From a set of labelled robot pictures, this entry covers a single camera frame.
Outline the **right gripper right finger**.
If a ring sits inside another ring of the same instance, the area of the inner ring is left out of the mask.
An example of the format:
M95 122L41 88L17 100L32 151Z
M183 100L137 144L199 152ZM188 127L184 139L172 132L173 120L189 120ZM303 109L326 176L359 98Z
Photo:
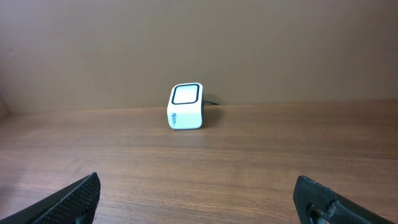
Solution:
M393 224L304 175L293 200L301 224Z

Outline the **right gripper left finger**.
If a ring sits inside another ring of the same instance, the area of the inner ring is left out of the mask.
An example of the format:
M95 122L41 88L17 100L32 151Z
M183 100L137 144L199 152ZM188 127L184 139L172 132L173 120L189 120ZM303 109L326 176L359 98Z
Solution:
M92 224L100 200L96 172L1 220L1 224Z

